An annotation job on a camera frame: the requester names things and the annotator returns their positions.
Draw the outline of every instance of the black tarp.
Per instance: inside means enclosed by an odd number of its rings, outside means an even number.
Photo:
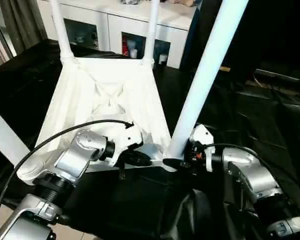
[[[76,56],[93,53],[80,47],[73,51]],[[52,41],[0,67],[0,114],[29,147],[38,136],[60,70],[58,45]],[[172,133],[193,74],[157,67],[154,75]],[[216,143],[255,150],[300,208],[300,96],[243,85],[221,72],[198,121]],[[0,171],[7,165],[0,155]],[[0,190],[6,178],[7,174],[1,176]],[[117,171],[87,173],[64,213],[72,228],[105,240],[239,239],[239,232],[254,239],[253,230],[242,223],[255,220],[249,212],[238,212],[230,183],[232,179],[221,173],[193,177],[160,167],[127,170],[122,181]],[[15,178],[6,204],[15,207],[32,190]]]

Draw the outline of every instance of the robotic arm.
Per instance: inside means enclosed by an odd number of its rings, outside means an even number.
[[[128,128],[123,138],[128,141],[120,140],[118,144],[90,130],[77,132],[69,148],[53,155],[54,164],[33,181],[36,186],[34,194],[28,194],[2,226],[0,240],[56,239],[48,224],[55,224],[62,216],[62,208],[90,161],[107,161],[109,166],[120,167],[122,171],[122,159],[136,166],[151,165],[146,155],[138,152],[134,158],[131,151],[126,151],[142,144],[140,132],[138,134],[135,129]],[[213,136],[203,125],[193,130],[189,141],[184,161],[164,159],[163,162],[175,169],[187,169],[195,175],[202,171],[214,172],[222,163],[223,171],[240,182],[271,238],[300,239],[298,211],[254,152],[226,147],[221,154],[216,154],[215,147],[209,146],[214,141]]]
[[[124,170],[122,159],[137,166],[151,165],[150,158],[133,150],[143,144],[136,126],[126,129],[116,142],[91,130],[80,130],[68,149],[51,156],[54,164],[34,181],[34,194],[28,194],[0,229],[0,240],[55,240],[48,224],[55,224],[62,208],[78,185],[90,161],[106,161]]]
[[[187,169],[194,175],[214,172],[222,165],[225,174],[241,184],[270,238],[300,239],[298,211],[289,203],[269,170],[260,163],[257,154],[250,149],[235,147],[225,147],[221,154],[216,154],[214,146],[205,147],[209,144],[217,146],[213,141],[210,132],[198,125],[189,138],[184,161],[164,159],[163,162],[175,169]]]

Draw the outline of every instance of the white pole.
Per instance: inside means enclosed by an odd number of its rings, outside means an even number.
[[[160,0],[151,1],[151,14],[148,27],[148,35],[145,42],[143,64],[152,64],[156,39],[157,18]]]
[[[63,63],[67,59],[73,60],[74,54],[70,48],[65,21],[61,14],[59,1],[50,0],[50,4],[52,8],[53,22],[59,41],[61,62]]]
[[[189,136],[249,0],[223,0],[176,124],[166,158],[182,159]]]
[[[29,152],[27,146],[0,116],[0,152],[15,166]]]

